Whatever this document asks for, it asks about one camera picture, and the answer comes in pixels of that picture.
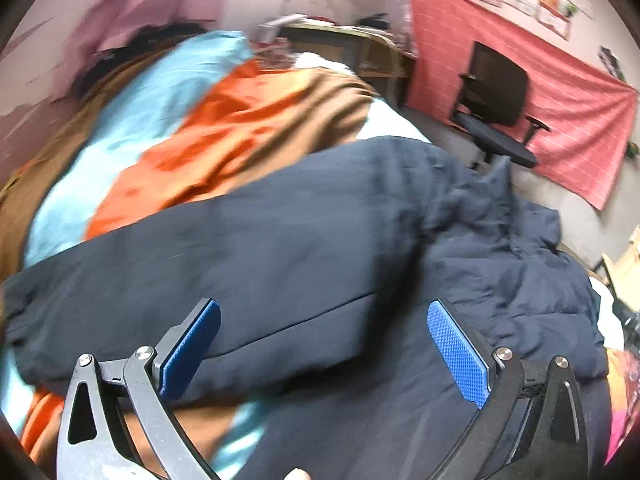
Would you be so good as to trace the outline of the dark navy puffer jacket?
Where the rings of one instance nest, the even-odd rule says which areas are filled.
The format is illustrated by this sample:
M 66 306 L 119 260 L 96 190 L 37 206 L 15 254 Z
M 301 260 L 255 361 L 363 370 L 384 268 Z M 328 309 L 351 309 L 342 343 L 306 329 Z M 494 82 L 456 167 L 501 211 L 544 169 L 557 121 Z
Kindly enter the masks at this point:
M 597 471 L 608 360 L 596 294 L 560 238 L 559 214 L 513 192 L 506 160 L 481 176 L 384 136 L 24 269 L 4 285 L 6 339 L 26 382 L 62 393 L 81 353 L 126 358 L 215 299 L 221 330 L 186 402 L 278 395 L 241 478 L 424 479 L 474 413 L 427 331 L 439 298 L 519 358 L 567 357 Z

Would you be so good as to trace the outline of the small wooden chair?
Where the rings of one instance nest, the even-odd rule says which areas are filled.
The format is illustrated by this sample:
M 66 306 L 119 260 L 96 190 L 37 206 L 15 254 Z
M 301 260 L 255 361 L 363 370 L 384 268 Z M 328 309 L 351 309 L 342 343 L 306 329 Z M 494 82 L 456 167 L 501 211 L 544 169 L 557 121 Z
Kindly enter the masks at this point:
M 639 261 L 639 227 L 636 226 L 628 240 L 628 247 L 623 255 L 614 261 L 605 252 L 592 268 L 593 273 L 602 269 L 602 281 L 611 289 L 612 295 L 622 300 L 631 310 L 639 311 L 640 295 L 640 261 Z

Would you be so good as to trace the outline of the colourful patchwork bed quilt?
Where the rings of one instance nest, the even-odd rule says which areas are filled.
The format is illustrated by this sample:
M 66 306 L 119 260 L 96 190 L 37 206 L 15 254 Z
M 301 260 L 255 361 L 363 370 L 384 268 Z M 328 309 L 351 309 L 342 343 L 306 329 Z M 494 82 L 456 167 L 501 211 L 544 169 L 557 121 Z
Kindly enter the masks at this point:
M 2 192 L 3 288 L 11 276 L 88 240 L 175 206 L 228 195 L 308 156 L 384 136 L 431 144 L 344 70 L 265 70 L 236 32 L 163 47 L 94 90 Z M 601 298 L 588 278 L 597 297 L 612 415 L 603 466 L 590 471 L 587 463 L 588 476 L 595 477 L 625 451 L 639 407 L 632 362 L 599 330 Z M 52 479 L 70 380 L 62 393 L 26 384 L 35 395 L 21 445 Z M 186 402 L 184 396 L 174 410 L 198 452 L 221 478 L 243 479 L 240 469 L 265 433 L 277 393 L 267 389 L 220 403 Z

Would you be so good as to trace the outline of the black office swivel chair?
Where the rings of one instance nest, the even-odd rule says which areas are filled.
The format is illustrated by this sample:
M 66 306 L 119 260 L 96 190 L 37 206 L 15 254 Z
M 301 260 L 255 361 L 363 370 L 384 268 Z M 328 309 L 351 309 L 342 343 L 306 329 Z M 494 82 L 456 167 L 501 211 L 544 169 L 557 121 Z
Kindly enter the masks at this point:
M 489 165 L 496 156 L 506 156 L 525 168 L 538 164 L 528 144 L 549 126 L 526 115 L 529 89 L 526 70 L 495 49 L 473 44 L 468 70 L 459 75 L 461 87 L 449 120 L 467 133 Z

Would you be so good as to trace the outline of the wooden desk with shelf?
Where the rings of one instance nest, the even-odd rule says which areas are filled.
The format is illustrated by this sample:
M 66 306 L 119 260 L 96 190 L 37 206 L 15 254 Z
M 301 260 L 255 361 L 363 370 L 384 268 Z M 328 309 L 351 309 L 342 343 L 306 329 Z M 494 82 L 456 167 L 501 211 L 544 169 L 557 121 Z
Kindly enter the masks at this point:
M 398 46 L 389 32 L 337 25 L 304 14 L 281 16 L 258 26 L 260 42 L 279 38 L 288 40 L 295 53 L 312 52 L 348 66 L 388 104 L 404 106 L 416 57 Z

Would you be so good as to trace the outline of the pink hanging cloth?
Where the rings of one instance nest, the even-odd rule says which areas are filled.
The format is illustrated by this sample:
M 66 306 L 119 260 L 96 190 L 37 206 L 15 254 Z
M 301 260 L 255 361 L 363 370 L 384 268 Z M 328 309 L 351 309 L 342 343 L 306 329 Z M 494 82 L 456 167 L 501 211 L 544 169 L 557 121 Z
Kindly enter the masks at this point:
M 221 11 L 222 0 L 98 0 L 66 42 L 55 71 L 52 98 L 66 96 L 98 53 L 128 44 L 140 28 L 178 22 L 212 27 Z

